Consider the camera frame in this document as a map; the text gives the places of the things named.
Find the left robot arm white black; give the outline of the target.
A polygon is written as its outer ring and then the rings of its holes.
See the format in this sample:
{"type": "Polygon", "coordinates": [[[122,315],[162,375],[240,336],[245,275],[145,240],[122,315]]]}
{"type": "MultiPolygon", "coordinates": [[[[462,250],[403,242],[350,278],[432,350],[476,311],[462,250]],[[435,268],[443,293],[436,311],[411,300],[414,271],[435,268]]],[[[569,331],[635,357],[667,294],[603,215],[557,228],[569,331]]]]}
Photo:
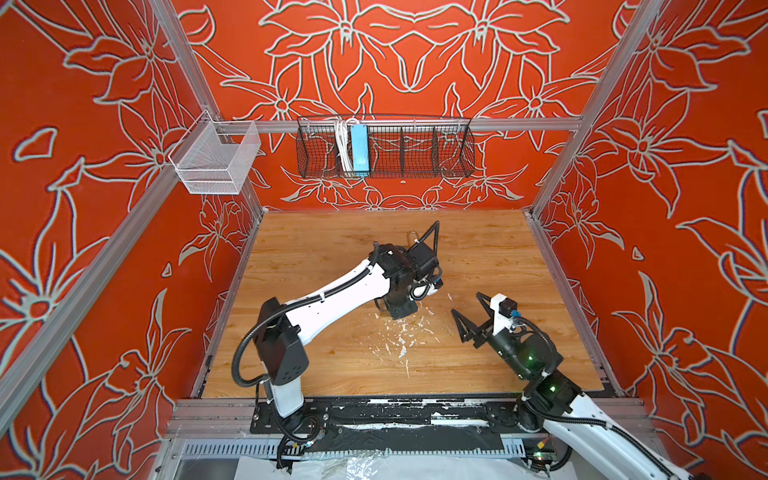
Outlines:
{"type": "Polygon", "coordinates": [[[436,221],[409,246],[376,243],[366,259],[319,290],[288,303],[265,301],[235,349],[233,381],[243,388],[265,383],[270,406],[294,422],[304,408],[306,346],[323,330],[368,302],[394,319],[408,317],[443,286],[439,231],[436,221]]]}

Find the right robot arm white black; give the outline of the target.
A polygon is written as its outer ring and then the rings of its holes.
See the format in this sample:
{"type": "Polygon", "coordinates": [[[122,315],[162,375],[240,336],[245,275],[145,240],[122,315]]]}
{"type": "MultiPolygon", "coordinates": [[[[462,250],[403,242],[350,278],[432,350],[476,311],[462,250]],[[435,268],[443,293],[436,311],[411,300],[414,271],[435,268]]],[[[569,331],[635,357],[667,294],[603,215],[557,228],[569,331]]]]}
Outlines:
{"type": "Polygon", "coordinates": [[[487,320],[478,325],[451,311],[460,340],[489,346],[526,382],[515,407],[517,425],[543,430],[578,453],[608,479],[694,479],[688,470],[657,454],[621,427],[576,383],[559,371],[563,356],[548,334],[522,316],[503,294],[481,292],[487,320]]]}

